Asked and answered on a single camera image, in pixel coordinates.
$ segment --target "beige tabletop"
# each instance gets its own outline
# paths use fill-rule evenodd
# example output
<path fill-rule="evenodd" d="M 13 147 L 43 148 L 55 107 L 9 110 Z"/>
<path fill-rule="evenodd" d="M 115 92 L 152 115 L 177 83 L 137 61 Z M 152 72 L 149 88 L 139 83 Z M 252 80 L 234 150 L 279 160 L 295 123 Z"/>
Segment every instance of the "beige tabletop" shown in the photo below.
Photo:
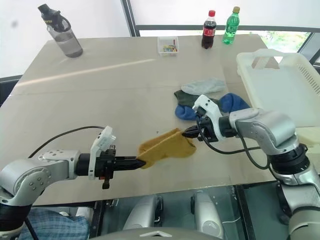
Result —
<path fill-rule="evenodd" d="M 233 45 L 216 36 L 212 49 L 201 48 L 201 36 L 179 37 L 176 57 L 157 53 L 156 37 L 80 39 L 81 57 L 64 57 L 49 41 L 0 108 L 0 168 L 27 158 L 49 138 L 78 127 L 111 126 L 117 156 L 135 156 L 141 143 L 174 128 L 195 124 L 178 119 L 174 92 L 181 84 L 215 77 L 249 103 L 237 75 L 236 55 L 266 46 L 257 35 L 237 35 Z M 99 131 L 87 129 L 63 136 L 44 147 L 88 153 Z M 49 186 L 36 204 L 86 202 L 186 189 L 272 180 L 255 168 L 244 153 L 221 155 L 194 141 L 196 153 L 168 158 L 148 169 L 115 172 L 110 189 L 102 181 L 78 177 Z M 214 143 L 225 151 L 240 149 L 236 138 Z M 266 157 L 252 151 L 257 162 Z"/>

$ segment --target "plastic bottle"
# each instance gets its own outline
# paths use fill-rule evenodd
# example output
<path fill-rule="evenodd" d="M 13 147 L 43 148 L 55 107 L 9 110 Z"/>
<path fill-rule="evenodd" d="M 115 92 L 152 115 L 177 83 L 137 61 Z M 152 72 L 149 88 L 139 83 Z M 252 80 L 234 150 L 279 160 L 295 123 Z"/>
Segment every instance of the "plastic bottle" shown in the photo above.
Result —
<path fill-rule="evenodd" d="M 238 30 L 240 23 L 239 12 L 240 7 L 235 6 L 231 16 L 226 21 L 225 33 L 222 39 L 225 44 L 232 44 L 235 40 L 236 31 Z"/>
<path fill-rule="evenodd" d="M 70 22 L 60 15 L 60 11 L 53 10 L 47 4 L 38 7 L 41 17 L 47 25 L 47 31 L 56 41 L 63 53 L 69 58 L 79 57 L 83 53 Z"/>
<path fill-rule="evenodd" d="M 203 33 L 201 46 L 204 49 L 211 48 L 214 44 L 214 37 L 217 28 L 217 23 L 215 20 L 216 11 L 210 10 L 209 17 L 205 20 L 203 24 Z"/>

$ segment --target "red label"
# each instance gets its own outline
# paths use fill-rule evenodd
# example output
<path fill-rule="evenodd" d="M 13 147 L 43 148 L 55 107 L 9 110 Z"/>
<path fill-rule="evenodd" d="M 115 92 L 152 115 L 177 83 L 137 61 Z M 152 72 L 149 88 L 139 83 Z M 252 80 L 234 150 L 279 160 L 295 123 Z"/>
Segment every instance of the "red label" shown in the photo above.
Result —
<path fill-rule="evenodd" d="M 203 35 L 212 37 L 215 35 L 216 29 L 203 28 Z"/>

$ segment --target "dark green cloth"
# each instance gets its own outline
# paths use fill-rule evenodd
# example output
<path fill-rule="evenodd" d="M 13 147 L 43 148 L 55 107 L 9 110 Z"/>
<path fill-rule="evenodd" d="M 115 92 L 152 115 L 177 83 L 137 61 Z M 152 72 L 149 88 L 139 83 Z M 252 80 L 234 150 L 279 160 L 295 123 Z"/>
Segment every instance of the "dark green cloth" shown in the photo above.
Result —
<path fill-rule="evenodd" d="M 174 93 L 176 99 L 178 100 L 178 104 L 181 106 L 188 106 L 190 108 L 192 108 L 195 104 L 195 101 L 197 100 L 197 98 L 199 97 L 199 95 L 191 95 L 189 93 L 185 93 L 182 90 L 176 91 Z M 220 102 L 217 99 L 214 98 L 210 98 L 215 104 L 218 105 L 219 109 L 220 109 Z"/>

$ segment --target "plaid shirt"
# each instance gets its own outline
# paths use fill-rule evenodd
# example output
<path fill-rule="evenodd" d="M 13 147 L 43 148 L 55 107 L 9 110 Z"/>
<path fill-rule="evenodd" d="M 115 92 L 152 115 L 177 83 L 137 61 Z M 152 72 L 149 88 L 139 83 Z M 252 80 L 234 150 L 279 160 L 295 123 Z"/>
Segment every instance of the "plaid shirt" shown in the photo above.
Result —
<path fill-rule="evenodd" d="M 83 216 L 62 216 L 58 212 L 34 208 L 28 219 L 39 240 L 87 240 L 90 226 Z M 18 238 L 32 240 L 25 225 Z"/>

